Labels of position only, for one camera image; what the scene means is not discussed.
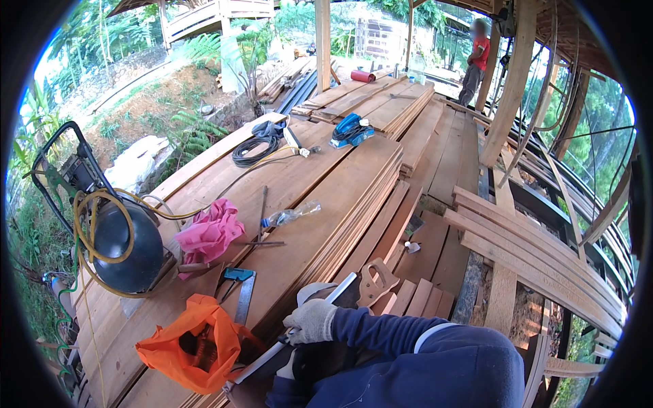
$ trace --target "plastic bag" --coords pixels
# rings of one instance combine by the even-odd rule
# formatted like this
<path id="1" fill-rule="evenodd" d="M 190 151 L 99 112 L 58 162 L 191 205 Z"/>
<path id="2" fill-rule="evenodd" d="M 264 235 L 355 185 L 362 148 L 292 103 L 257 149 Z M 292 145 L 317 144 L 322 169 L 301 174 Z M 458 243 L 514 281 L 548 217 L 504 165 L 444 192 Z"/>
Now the plastic bag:
<path id="1" fill-rule="evenodd" d="M 207 325 L 214 327 L 217 358 L 209 372 L 193 367 L 194 356 L 179 346 L 179 337 L 190 331 L 197 336 Z M 240 370 L 232 371 L 240 354 L 241 334 L 265 350 L 263 344 L 240 324 L 231 321 L 227 312 L 211 296 L 194 294 L 186 300 L 186 310 L 170 326 L 157 325 L 149 339 L 136 343 L 138 356 L 149 368 L 158 369 L 168 378 L 197 394 L 211 394 L 222 388 L 227 380 L 235 379 Z"/>

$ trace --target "coiled black cable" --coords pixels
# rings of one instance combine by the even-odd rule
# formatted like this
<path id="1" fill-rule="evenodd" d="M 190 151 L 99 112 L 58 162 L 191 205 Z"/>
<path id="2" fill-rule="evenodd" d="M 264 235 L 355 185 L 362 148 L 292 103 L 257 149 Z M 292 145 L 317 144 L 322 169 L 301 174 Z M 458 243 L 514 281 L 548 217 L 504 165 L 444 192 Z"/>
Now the coiled black cable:
<path id="1" fill-rule="evenodd" d="M 340 142 L 341 140 L 346 140 L 348 138 L 351 138 L 352 136 L 356 136 L 357 134 L 360 133 L 365 133 L 369 132 L 372 130 L 372 126 L 361 126 L 361 125 L 354 125 L 348 130 L 344 132 L 338 132 L 338 128 L 335 128 L 333 130 L 333 133 L 331 134 L 331 139 Z"/>
<path id="2" fill-rule="evenodd" d="M 263 152 L 251 156 L 251 157 L 244 157 L 244 155 L 258 146 L 261 143 L 267 143 L 268 148 L 265 149 Z M 252 167 L 256 163 L 258 163 L 261 159 L 264 159 L 271 153 L 275 152 L 279 148 L 279 139 L 276 138 L 276 136 L 263 136 L 263 137 L 254 137 L 251 139 L 247 139 L 241 144 L 238 145 L 234 149 L 234 151 L 231 153 L 231 157 L 234 160 L 234 164 L 238 167 L 241 168 L 248 168 Z"/>

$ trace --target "person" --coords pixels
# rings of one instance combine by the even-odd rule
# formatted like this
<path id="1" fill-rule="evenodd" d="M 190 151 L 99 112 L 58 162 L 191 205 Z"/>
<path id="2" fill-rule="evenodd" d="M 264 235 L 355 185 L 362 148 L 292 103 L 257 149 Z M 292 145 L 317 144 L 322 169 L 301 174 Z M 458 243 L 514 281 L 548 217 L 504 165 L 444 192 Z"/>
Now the person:
<path id="1" fill-rule="evenodd" d="M 501 333 L 434 317 L 371 316 L 312 299 L 283 320 L 291 345 L 346 342 L 381 356 L 306 385 L 295 351 L 277 371 L 276 407 L 520 407 L 524 362 Z"/>
<path id="2" fill-rule="evenodd" d="M 485 67 L 490 53 L 490 40 L 487 38 L 487 26 L 480 18 L 471 24 L 471 35 L 474 38 L 472 53 L 467 58 L 467 71 L 462 80 L 462 90 L 458 95 L 458 103 L 462 106 L 470 104 L 479 84 L 485 76 Z"/>
<path id="3" fill-rule="evenodd" d="M 316 51 L 317 51 L 317 47 L 315 46 L 314 42 L 312 42 L 311 45 L 306 49 L 308 55 L 315 55 Z"/>

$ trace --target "work glove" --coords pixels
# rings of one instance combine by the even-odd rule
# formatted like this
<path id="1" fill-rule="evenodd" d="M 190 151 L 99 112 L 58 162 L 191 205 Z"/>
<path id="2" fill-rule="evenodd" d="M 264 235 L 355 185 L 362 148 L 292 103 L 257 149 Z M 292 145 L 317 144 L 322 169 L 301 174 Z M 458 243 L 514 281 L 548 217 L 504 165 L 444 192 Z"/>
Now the work glove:
<path id="1" fill-rule="evenodd" d="M 291 345 L 332 341 L 331 327 L 338 306 L 324 299 L 312 299 L 296 308 L 283 320 L 283 325 L 292 328 L 288 335 Z"/>

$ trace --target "gray pants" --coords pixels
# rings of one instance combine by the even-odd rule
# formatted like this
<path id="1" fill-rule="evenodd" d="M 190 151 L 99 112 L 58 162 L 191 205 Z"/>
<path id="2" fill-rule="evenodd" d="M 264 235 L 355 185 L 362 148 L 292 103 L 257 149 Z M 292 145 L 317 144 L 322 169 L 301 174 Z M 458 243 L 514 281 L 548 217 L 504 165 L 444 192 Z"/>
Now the gray pants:
<path id="1" fill-rule="evenodd" d="M 462 91 L 458 95 L 458 103 L 462 106 L 467 106 L 470 104 L 476 90 L 479 89 L 479 84 L 485 76 L 485 71 L 481 69 L 475 63 L 471 63 L 467 67 L 467 72 L 465 72 L 465 79 L 462 80 Z"/>

